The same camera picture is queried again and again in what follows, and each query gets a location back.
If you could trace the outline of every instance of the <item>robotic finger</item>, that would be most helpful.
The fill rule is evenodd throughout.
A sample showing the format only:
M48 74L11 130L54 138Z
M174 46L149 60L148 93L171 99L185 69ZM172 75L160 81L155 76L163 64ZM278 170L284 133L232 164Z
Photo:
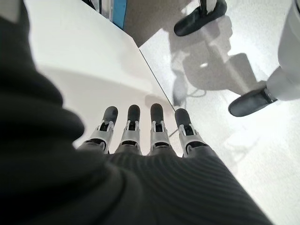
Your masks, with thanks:
M176 110L175 119L179 131L183 157L188 157L193 148L206 145L199 133L194 129L189 114L185 109Z
M118 117L118 109L114 106L108 107L103 115L99 126L96 127L89 140L78 149L84 149L87 143L96 143L104 154L109 154L109 145L113 137L113 129Z

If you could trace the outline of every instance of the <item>robotic hand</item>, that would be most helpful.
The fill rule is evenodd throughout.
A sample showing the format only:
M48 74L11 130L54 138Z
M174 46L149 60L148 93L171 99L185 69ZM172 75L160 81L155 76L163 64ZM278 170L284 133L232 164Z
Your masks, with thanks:
M153 104L151 113L151 132L150 132L150 152L149 156L156 154L173 154L173 150L168 131L164 123L163 108L160 104ZM118 117L118 109L110 106L106 109L103 119L95 131L78 149L85 150L90 146L100 148L104 154L109 154L109 145L113 137L113 129ZM183 149L183 157L194 157L196 149L207 146L194 129L188 112L184 109L178 109L175 113L175 119L179 130L179 138ZM130 152L142 155L140 147L140 108L137 105L130 106L128 110L127 122L123 131L119 147L115 153Z
M265 87L253 90L229 105L232 115L246 116L277 100L300 98L300 0L293 0L286 18L278 60L280 67L270 76Z

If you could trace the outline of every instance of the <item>white surface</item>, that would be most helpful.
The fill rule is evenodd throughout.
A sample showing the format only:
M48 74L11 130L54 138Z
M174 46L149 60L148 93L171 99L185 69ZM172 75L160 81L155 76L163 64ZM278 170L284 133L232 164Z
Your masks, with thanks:
M80 0L27 0L26 6L37 67L85 124L75 146L89 138L111 105L119 110L111 152L120 143L132 104L141 109L143 154L150 149L153 103L163 106L170 133L176 130L174 111L130 36Z
M291 1L226 1L226 16L185 37L175 36L174 24L198 1L173 7L140 50L171 103L188 110L203 140L270 219L299 225L300 101L277 102L244 118L227 110L279 66Z

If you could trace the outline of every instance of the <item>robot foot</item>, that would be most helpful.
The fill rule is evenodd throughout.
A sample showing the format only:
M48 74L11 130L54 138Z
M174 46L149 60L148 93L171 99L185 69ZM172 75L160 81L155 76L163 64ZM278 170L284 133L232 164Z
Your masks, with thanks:
M177 36L185 36L199 30L209 22L223 16L227 11L225 0L217 0L215 9L206 14L203 13L201 6L196 8L190 15L182 18L174 26L174 33Z

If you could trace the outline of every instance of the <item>black shoe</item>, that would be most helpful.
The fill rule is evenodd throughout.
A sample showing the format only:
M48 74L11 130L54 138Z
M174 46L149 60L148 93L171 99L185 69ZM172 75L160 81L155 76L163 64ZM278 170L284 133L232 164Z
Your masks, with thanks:
M196 8L190 15L187 15L174 26L174 32L177 36L185 36L199 30L209 22L223 16L227 11L225 0L217 0L214 11L207 15L202 15L201 6Z
M236 117L247 116L276 101L277 99L273 98L269 93L269 90L265 87L253 90L234 100L229 105L228 111L231 115Z

